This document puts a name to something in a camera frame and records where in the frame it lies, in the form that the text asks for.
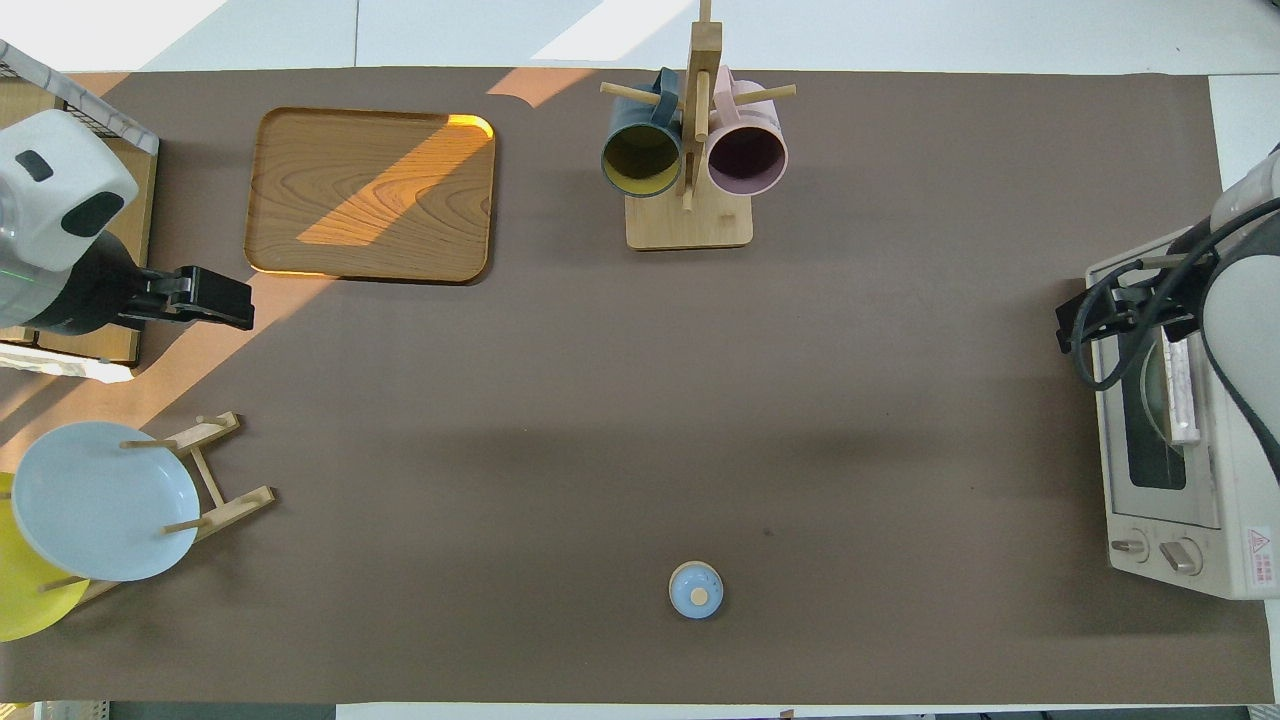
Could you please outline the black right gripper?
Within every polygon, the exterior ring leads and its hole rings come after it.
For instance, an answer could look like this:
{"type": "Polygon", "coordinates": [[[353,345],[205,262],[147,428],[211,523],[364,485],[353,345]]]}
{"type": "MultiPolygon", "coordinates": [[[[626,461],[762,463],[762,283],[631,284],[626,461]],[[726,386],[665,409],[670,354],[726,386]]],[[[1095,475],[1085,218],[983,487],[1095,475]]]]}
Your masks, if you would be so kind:
{"type": "MultiPolygon", "coordinates": [[[[1157,286],[1158,278],[1137,281],[1133,284],[1120,284],[1117,281],[1112,283],[1085,313],[1082,343],[1133,332],[1138,327],[1140,314],[1155,297],[1157,286]]],[[[1070,354],[1076,314],[1088,293],[1088,290],[1082,291],[1055,309],[1059,323],[1055,336],[1061,354],[1070,354]]],[[[1165,337],[1170,342],[1179,342],[1201,329],[1201,322],[1181,302],[1178,293],[1162,301],[1155,325],[1165,328],[1165,337]]]]}

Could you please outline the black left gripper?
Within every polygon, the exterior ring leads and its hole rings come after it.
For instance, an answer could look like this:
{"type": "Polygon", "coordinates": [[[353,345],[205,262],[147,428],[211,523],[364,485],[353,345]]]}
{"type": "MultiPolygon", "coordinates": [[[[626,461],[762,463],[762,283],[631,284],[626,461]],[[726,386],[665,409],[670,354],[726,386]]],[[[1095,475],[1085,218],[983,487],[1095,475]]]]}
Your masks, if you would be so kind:
{"type": "Polygon", "coordinates": [[[253,329],[252,288],[244,282],[191,265],[173,272],[146,268],[142,277],[142,290],[115,315],[116,325],[142,331],[146,322],[206,322],[253,329]]]}

